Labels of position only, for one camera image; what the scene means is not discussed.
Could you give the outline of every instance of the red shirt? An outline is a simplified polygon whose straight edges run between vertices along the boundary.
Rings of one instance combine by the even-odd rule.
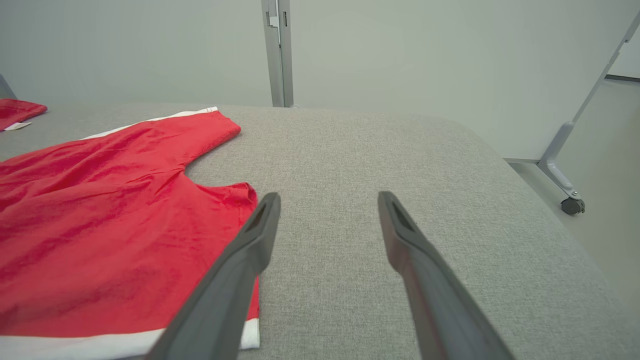
[[[214,111],[0,163],[0,334],[166,327],[257,205],[247,183],[206,187],[184,173],[239,132]]]

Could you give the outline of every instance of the floor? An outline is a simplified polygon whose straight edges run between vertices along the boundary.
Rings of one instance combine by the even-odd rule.
[[[586,212],[560,210],[567,198],[534,164],[511,164],[593,257],[640,318],[640,83],[605,80],[558,156]]]

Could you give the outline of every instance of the metal stand leg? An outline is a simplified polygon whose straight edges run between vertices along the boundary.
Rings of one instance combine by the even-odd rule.
[[[562,210],[570,215],[583,213],[584,201],[578,194],[578,191],[573,188],[571,181],[569,181],[569,179],[558,168],[556,158],[560,153],[560,149],[562,149],[564,142],[569,137],[571,130],[573,130],[574,125],[574,122],[569,121],[565,122],[560,127],[556,137],[551,141],[547,151],[545,151],[544,155],[538,162],[538,167],[569,196],[566,200],[562,201],[561,206]]]

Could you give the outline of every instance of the white wall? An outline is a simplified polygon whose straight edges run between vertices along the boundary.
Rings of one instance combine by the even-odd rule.
[[[620,55],[609,69],[609,74],[640,79],[640,35],[637,35],[639,32],[636,31],[631,41],[622,45]]]
[[[253,0],[0,0],[0,73],[19,99],[271,105]]]
[[[638,0],[291,1],[301,107],[456,120],[539,159],[573,119]]]

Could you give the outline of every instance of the caster wheel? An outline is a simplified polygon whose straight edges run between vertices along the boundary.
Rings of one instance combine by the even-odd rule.
[[[576,200],[569,197],[566,200],[562,201],[560,203],[560,206],[562,207],[562,211],[569,215],[575,215],[577,213],[584,212],[584,201],[582,200]]]

